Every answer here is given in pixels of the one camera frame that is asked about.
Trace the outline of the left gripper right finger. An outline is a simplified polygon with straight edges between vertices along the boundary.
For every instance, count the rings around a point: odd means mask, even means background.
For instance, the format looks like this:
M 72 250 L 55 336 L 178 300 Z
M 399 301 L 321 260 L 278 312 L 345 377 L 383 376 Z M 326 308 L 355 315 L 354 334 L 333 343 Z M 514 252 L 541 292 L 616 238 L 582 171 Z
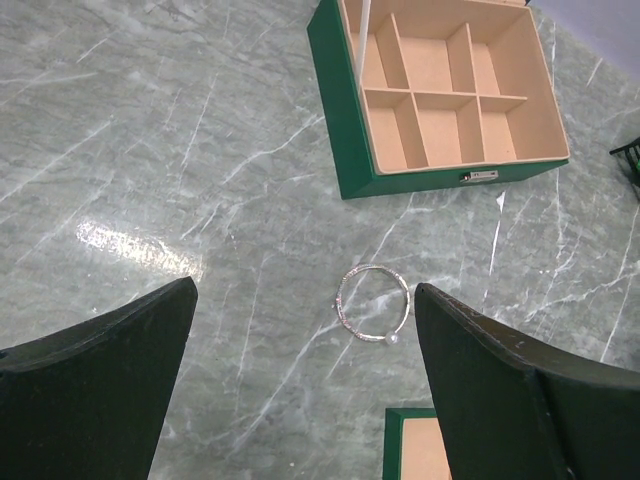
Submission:
M 548 345 L 428 283 L 414 308 L 453 478 L 638 478 L 638 373 Z

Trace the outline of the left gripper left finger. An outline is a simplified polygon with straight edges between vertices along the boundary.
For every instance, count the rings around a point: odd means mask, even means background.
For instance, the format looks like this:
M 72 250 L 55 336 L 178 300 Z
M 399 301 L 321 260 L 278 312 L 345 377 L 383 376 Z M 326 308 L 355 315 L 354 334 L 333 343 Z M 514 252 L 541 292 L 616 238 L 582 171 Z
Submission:
M 197 299 L 177 279 L 2 350 L 2 478 L 147 478 Z

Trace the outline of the green jewelry tray insert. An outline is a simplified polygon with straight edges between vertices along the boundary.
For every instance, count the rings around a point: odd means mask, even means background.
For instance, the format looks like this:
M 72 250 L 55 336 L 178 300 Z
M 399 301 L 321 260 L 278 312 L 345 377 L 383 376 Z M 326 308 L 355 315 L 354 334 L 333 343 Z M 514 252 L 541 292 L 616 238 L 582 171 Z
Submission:
M 433 408 L 386 408 L 383 480 L 451 480 Z

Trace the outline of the silver pearl bangle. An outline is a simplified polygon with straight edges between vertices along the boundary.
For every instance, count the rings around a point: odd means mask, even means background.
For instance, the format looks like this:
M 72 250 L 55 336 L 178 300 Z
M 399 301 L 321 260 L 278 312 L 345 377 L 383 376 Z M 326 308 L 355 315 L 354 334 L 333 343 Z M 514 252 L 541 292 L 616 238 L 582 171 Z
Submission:
M 369 272 L 384 275 L 388 284 L 393 283 L 394 288 L 382 294 L 375 300 L 365 301 L 361 307 L 350 308 L 351 301 L 355 300 L 363 276 Z M 399 314 L 394 311 L 385 313 L 389 299 L 402 299 Z M 341 278 L 334 299 L 334 310 L 338 321 L 356 339 L 368 343 L 384 343 L 395 346 L 400 341 L 401 330 L 407 323 L 412 308 L 411 291 L 406 280 L 395 270 L 375 263 L 362 263 L 350 268 Z M 385 320 L 379 331 L 373 333 L 362 329 L 364 322 L 376 315 L 384 315 Z

